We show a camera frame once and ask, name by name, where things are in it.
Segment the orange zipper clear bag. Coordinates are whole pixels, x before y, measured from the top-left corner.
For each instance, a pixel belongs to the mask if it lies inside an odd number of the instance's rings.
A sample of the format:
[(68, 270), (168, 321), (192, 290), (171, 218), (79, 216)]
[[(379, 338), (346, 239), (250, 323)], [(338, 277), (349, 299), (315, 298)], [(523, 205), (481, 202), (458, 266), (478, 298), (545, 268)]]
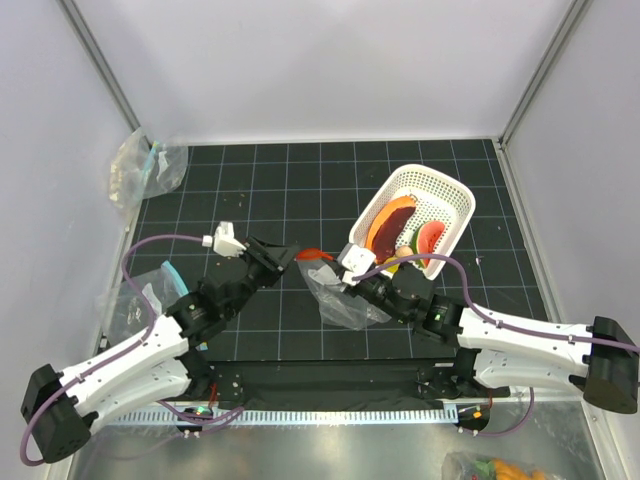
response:
[(296, 256), (307, 288), (317, 300), (323, 323), (350, 330), (363, 330), (390, 321), (390, 316), (361, 297), (345, 292), (346, 286), (335, 273), (334, 258), (317, 248), (308, 248)]

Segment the orange papaya slice toy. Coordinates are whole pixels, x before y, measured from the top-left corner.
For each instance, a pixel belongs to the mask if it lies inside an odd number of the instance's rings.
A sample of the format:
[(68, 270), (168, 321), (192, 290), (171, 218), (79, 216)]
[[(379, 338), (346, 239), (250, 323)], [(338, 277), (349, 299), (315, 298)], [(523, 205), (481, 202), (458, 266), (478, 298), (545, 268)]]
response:
[(376, 264), (384, 263), (394, 254), (396, 240), (416, 208), (413, 197), (401, 196), (388, 202), (376, 215), (365, 241), (365, 247), (375, 255)]

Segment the white perforated plastic basket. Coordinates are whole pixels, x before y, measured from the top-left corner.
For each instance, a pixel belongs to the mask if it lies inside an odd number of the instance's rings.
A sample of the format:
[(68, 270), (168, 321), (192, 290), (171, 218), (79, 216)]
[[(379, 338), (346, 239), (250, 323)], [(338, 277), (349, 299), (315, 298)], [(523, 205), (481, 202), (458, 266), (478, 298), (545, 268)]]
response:
[[(417, 164), (399, 167), (391, 173), (351, 228), (347, 244), (365, 247), (367, 233), (376, 215), (388, 202), (401, 196), (413, 197), (417, 208), (397, 238), (395, 252), (400, 246), (410, 246), (414, 232), (421, 225), (440, 221), (446, 229), (433, 253), (450, 255), (475, 211), (475, 198), (459, 181)], [(395, 252), (390, 258), (397, 258)]]

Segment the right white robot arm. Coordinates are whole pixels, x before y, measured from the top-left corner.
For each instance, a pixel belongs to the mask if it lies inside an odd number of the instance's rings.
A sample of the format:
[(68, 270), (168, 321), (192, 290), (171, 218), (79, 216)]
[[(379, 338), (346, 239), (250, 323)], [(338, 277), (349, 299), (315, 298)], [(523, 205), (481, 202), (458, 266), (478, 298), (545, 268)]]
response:
[(410, 324), (415, 334), (455, 348), (450, 382), (460, 395), (483, 387), (576, 390), (602, 410), (638, 410), (639, 348), (611, 318), (553, 324), (496, 312), (436, 293), (412, 264), (394, 275), (371, 270), (342, 278), (349, 295)]

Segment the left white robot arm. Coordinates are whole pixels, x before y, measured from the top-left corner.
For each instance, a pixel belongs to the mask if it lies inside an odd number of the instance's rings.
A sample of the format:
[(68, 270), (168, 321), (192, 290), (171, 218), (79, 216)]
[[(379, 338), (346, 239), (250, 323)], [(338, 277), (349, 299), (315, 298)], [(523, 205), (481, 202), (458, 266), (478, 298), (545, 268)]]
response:
[(61, 371), (46, 364), (32, 373), (21, 405), (24, 465), (61, 461), (112, 419), (148, 403), (207, 396), (214, 377), (199, 345), (224, 331), (257, 291), (274, 285), (300, 251), (226, 233), (185, 239), (213, 249), (221, 260), (195, 290), (99, 355)]

